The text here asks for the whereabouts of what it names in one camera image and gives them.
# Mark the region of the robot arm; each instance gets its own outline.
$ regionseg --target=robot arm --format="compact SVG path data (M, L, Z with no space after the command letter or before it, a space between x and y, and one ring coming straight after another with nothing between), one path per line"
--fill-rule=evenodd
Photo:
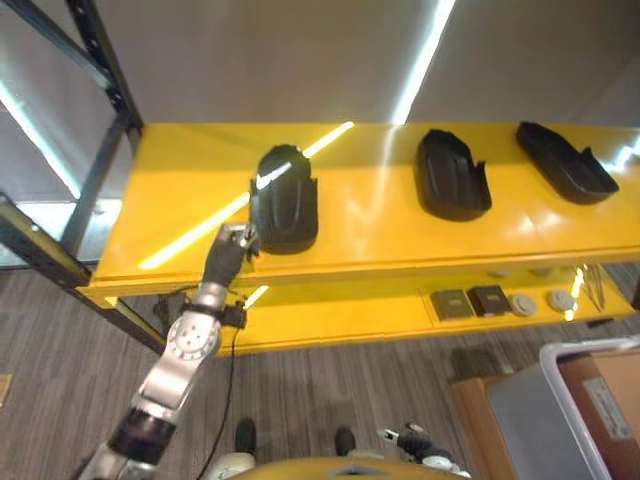
M258 254L249 225L223 225L209 251L194 301L172 325L164 353L134 395L109 440L80 480L149 480L155 475L202 362L220 345L222 324L244 326L242 305L225 305L227 288L245 258Z

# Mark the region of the cardboard box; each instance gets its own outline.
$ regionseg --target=cardboard box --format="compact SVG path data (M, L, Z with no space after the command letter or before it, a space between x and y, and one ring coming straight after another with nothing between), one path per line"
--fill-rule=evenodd
M614 479L640 479L640 349L574 357L559 365Z
M458 421L473 457L474 480L517 480L507 445L489 405L486 389L503 376L471 378L451 385Z

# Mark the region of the label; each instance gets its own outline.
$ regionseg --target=label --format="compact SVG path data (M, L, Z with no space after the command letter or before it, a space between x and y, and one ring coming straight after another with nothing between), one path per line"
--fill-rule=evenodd
M613 399L607 383L602 377L592 378L582 382L596 407L602 423L613 440L633 440L633 431L622 415L618 404Z

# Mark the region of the lower shelf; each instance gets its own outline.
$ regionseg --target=lower shelf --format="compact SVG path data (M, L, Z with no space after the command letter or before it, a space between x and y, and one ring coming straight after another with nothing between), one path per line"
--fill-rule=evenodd
M599 310L579 289L577 309L569 314L554 311L546 302L549 291L571 292L576 278L572 268L556 268L546 276L518 271L504 278L489 274L411 276L390 279L336 281L277 285L269 288L248 310L247 328L236 341L239 354L285 348L325 346L354 342L386 341L430 335L486 332L567 322L622 318L632 307L603 271L606 306ZM502 286L508 295L525 293L534 298L538 311L531 317L513 313L441 321L430 294L438 290L478 285ZM253 289L240 288L249 295ZM228 355L232 332L223 329L221 355Z

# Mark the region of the black plastic tray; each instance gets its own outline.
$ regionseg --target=black plastic tray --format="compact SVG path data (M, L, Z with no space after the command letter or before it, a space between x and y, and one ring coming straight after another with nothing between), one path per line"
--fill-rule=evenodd
M278 145L260 160L258 175L268 178L286 164L266 185L251 180L249 207L260 249L281 255L310 248L318 235L318 181L311 178L309 159L293 145Z
M549 183L567 200L595 203L619 190L590 148L580 153L563 136L531 122L521 122L516 137Z
M446 220L473 220L491 208L484 162L451 132L430 130L420 142L416 185L423 208Z

